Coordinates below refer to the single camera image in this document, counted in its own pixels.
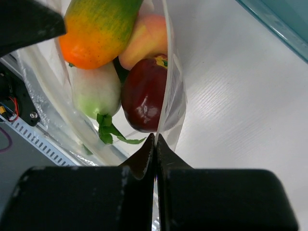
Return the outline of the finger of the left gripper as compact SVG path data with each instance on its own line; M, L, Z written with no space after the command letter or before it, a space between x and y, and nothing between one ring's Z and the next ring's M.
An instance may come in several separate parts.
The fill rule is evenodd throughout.
M64 18L36 0L0 2L0 56L66 34Z

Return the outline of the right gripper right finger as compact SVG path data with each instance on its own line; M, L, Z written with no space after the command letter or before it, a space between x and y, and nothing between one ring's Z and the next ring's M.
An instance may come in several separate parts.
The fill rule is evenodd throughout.
M156 146L163 231L296 231L279 178L266 169L193 168L162 135Z

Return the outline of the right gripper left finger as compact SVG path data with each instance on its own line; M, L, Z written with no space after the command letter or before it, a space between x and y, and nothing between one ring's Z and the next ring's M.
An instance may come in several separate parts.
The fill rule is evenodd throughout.
M119 166L32 167L0 219L3 231L149 231L154 135Z

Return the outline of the orange green mango toy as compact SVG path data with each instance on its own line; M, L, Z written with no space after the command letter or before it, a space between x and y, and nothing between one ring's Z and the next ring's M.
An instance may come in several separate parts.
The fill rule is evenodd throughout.
M66 34L59 37L64 60L96 69L127 46L141 0L73 0L65 13Z

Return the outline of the white radish toy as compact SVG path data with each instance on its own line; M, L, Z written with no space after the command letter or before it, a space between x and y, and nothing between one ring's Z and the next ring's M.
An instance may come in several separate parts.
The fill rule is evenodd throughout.
M120 108L121 82L113 63L97 69L67 68L71 77L76 109L96 119L97 115L115 115Z

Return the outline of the clear zip top bag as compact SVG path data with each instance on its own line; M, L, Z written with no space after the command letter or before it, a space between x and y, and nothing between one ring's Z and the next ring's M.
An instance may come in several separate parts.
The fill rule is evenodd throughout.
M162 135L169 147L177 146L186 113L186 90L181 64L177 56L173 25L164 0L146 0L140 14L158 14L166 18L168 38L167 85L157 135ZM127 144L114 137L113 144L104 144L98 136L96 120L75 108L68 63L63 59L58 39L50 39L16 52L21 75L29 95L46 96L58 117L47 114L51 135L68 149L81 166L119 165L134 154L139 145Z

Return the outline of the dark red apple toy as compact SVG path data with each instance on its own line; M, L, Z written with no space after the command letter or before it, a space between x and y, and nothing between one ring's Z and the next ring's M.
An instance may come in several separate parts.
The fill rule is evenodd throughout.
M130 70L121 91L124 115L140 132L156 132L167 82L168 58L158 54L142 59Z

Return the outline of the orange peach toy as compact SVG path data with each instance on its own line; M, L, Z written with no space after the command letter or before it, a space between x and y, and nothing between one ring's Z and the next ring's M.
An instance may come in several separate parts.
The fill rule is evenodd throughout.
M167 55L167 26L165 17L157 14L139 16L126 49L118 56L126 70L142 59L157 54Z

